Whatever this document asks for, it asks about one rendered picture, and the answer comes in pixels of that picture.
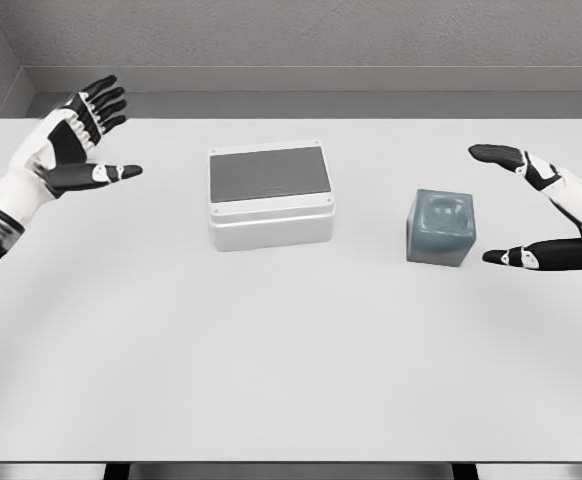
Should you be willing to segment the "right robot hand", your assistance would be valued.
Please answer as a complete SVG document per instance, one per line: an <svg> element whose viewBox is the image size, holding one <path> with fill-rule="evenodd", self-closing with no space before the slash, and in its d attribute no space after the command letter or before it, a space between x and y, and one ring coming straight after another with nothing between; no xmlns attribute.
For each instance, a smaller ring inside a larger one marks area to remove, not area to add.
<svg viewBox="0 0 582 480"><path fill-rule="evenodd" d="M523 177L579 231L576 238L543 240L506 250L489 250L482 255L482 260L533 271L582 270L582 179L565 168L511 146L475 144L468 148L468 152L479 162L496 164Z"/></svg>

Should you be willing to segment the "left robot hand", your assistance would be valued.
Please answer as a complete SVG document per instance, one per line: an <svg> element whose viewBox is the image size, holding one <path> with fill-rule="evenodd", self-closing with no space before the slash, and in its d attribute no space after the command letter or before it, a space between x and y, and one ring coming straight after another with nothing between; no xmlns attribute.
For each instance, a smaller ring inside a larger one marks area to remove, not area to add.
<svg viewBox="0 0 582 480"><path fill-rule="evenodd" d="M99 79L52 110L21 144L12 164L33 173L54 198L141 175L138 165L89 161L103 137L127 120L125 90L116 82L114 75Z"/></svg>

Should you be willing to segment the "blue-grey cube block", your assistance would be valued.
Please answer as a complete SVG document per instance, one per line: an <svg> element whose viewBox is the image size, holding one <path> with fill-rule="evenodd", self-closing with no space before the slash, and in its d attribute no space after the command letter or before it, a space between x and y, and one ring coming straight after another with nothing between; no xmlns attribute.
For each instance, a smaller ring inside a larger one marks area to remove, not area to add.
<svg viewBox="0 0 582 480"><path fill-rule="evenodd" d="M418 189L406 221L406 259L460 267L477 238L470 194Z"/></svg>

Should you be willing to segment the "white box with grey lid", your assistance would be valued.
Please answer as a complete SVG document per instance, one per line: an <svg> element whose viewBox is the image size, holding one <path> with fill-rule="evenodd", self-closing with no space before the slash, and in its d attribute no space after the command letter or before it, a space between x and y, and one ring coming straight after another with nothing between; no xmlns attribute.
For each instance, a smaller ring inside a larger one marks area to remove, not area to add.
<svg viewBox="0 0 582 480"><path fill-rule="evenodd" d="M220 252L327 242L336 202L317 139L215 147L209 226Z"/></svg>

